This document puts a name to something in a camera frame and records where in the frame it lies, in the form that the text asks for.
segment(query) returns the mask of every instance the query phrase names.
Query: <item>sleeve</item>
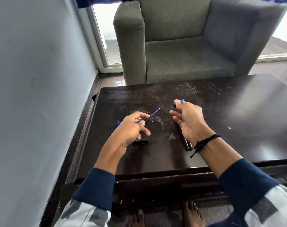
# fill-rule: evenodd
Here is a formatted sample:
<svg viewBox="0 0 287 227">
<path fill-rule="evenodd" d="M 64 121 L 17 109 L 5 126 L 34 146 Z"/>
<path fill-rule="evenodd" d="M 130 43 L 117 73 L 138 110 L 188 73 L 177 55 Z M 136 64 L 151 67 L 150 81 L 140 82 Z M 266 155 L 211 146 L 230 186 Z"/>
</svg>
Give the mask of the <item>sleeve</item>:
<svg viewBox="0 0 287 227">
<path fill-rule="evenodd" d="M 107 227 L 111 218 L 115 176 L 92 168 L 72 195 L 55 227 Z"/>
<path fill-rule="evenodd" d="M 240 159 L 220 177 L 235 213 L 251 226 L 287 226 L 287 188 Z"/>
</svg>

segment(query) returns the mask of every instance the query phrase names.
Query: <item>gray sofa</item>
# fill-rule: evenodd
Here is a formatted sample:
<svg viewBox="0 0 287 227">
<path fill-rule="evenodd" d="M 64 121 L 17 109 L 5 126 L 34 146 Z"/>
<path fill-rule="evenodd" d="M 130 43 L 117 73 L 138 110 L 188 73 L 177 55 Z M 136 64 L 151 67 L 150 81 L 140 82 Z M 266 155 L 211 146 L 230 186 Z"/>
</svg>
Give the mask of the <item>gray sofa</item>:
<svg viewBox="0 0 287 227">
<path fill-rule="evenodd" d="M 247 75 L 286 4 L 134 0 L 114 17 L 127 85 Z"/>
</svg>

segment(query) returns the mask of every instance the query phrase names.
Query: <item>glass pane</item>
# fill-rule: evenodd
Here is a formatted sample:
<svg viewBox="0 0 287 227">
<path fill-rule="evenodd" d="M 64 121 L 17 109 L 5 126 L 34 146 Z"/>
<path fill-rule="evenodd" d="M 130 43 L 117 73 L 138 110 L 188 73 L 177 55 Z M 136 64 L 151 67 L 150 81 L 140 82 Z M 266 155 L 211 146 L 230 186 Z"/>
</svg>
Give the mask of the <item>glass pane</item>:
<svg viewBox="0 0 287 227">
<path fill-rule="evenodd" d="M 261 55 L 287 53 L 287 11 Z"/>
<path fill-rule="evenodd" d="M 93 5 L 108 64 L 121 64 L 113 19 L 120 3 Z"/>
</svg>

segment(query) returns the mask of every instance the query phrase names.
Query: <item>table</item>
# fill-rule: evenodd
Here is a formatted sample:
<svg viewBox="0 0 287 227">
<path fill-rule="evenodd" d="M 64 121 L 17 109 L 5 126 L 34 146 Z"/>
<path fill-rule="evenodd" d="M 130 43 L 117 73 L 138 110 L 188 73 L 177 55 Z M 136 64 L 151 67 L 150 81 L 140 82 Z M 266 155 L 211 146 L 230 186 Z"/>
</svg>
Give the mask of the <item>table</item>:
<svg viewBox="0 0 287 227">
<path fill-rule="evenodd" d="M 146 126 L 149 143 L 128 146 L 115 190 L 160 185 L 211 185 L 216 178 L 202 158 L 184 148 L 172 116 L 174 99 L 202 107 L 206 123 L 240 155 L 270 175 L 287 175 L 287 86 L 269 74 L 102 88 L 96 95 L 74 183 L 95 164 L 116 127 L 135 111 L 157 117 Z"/>
</svg>

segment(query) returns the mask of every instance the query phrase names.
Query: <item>bare foot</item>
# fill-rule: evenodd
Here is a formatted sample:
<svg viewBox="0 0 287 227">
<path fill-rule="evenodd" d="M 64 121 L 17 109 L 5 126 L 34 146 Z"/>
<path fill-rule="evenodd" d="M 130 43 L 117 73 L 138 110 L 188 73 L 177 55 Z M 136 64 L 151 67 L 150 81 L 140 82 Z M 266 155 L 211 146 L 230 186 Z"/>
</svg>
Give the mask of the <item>bare foot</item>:
<svg viewBox="0 0 287 227">
<path fill-rule="evenodd" d="M 183 202 L 184 224 L 185 227 L 205 227 L 206 223 L 193 201 Z"/>
<path fill-rule="evenodd" d="M 128 227 L 145 227 L 144 226 L 144 212 L 142 210 L 138 210 L 137 216 L 134 215 L 133 221 L 129 223 Z"/>
</svg>

